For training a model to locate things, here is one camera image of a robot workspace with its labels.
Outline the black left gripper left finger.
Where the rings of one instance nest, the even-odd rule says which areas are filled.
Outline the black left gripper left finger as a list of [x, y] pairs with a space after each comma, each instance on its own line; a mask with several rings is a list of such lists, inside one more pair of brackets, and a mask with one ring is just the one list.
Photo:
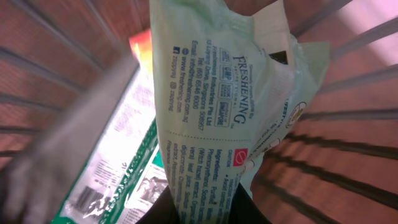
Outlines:
[[161, 193], [155, 204], [136, 224], [179, 224], [180, 220], [175, 209], [169, 187]]

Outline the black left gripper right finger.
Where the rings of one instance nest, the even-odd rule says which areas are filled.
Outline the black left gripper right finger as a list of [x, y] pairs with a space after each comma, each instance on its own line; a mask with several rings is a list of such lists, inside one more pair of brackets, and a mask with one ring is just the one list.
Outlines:
[[272, 224], [257, 208], [244, 187], [239, 184], [236, 189], [228, 224]]

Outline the green white package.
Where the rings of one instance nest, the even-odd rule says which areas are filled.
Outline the green white package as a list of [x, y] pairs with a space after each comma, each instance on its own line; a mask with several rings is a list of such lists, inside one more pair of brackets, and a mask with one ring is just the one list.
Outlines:
[[137, 223], [166, 186], [153, 79], [139, 68], [53, 223]]

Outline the mint green wipes pack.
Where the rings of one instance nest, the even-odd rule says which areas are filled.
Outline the mint green wipes pack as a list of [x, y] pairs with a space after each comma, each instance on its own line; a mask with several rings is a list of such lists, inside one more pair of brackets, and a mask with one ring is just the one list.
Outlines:
[[150, 2], [159, 147], [180, 223], [227, 223], [239, 185], [320, 88], [326, 42], [300, 43], [282, 1], [251, 16], [224, 1]]

